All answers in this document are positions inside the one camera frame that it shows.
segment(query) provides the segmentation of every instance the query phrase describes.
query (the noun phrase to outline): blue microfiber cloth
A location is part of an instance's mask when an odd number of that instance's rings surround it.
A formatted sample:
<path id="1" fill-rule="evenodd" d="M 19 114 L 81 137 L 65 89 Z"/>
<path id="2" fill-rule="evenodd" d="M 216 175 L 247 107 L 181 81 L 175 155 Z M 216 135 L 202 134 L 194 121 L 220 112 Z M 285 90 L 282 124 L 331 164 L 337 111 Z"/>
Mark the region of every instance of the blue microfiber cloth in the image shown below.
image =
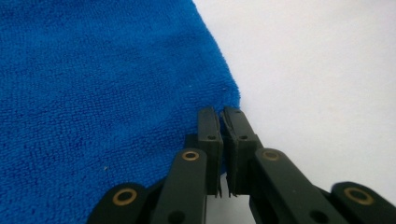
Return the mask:
<path id="1" fill-rule="evenodd" d="M 191 0 L 0 2 L 0 223 L 84 223 L 239 93 Z"/>

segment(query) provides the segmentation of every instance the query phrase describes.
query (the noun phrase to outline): white surface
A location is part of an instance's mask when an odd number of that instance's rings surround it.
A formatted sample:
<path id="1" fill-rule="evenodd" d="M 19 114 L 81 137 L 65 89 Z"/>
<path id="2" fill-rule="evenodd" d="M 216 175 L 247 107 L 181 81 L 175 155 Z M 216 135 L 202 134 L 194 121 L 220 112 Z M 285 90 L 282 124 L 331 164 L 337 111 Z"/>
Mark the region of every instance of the white surface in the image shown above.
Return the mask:
<path id="1" fill-rule="evenodd" d="M 396 2 L 194 2 L 264 146 L 396 204 Z M 248 198 L 210 198 L 207 223 L 254 223 Z"/>

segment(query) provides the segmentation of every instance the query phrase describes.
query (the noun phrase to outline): screw hole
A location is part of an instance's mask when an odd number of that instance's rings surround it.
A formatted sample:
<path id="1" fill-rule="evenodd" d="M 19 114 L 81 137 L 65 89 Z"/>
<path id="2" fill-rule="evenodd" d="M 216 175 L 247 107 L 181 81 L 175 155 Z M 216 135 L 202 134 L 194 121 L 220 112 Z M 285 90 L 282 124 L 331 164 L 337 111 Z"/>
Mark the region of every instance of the screw hole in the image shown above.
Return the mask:
<path id="1" fill-rule="evenodd" d="M 366 191 L 358 188 L 347 188 L 344 189 L 345 195 L 352 201 L 362 204 L 370 205 L 374 203 L 374 198 L 368 194 Z"/>
<path id="2" fill-rule="evenodd" d="M 329 218 L 326 216 L 326 214 L 320 212 L 320 211 L 312 211 L 309 216 L 317 222 L 317 223 L 328 223 Z"/>
<path id="3" fill-rule="evenodd" d="M 264 151 L 262 153 L 262 157 L 265 158 L 268 161 L 277 161 L 279 160 L 279 154 L 277 154 L 274 151 Z"/>
<path id="4" fill-rule="evenodd" d="M 194 151 L 187 151 L 181 156 L 185 161 L 196 161 L 199 158 L 199 154 Z"/>
<path id="5" fill-rule="evenodd" d="M 186 216 L 184 215 L 183 212 L 175 211 L 175 212 L 172 212 L 171 214 L 169 214 L 168 222 L 170 222 L 172 224 L 180 224 L 180 223 L 183 223 L 185 218 L 186 218 Z"/>
<path id="6" fill-rule="evenodd" d="M 120 189 L 113 196 L 113 203 L 118 206 L 124 206 L 132 203 L 137 197 L 137 192 L 134 189 Z"/>

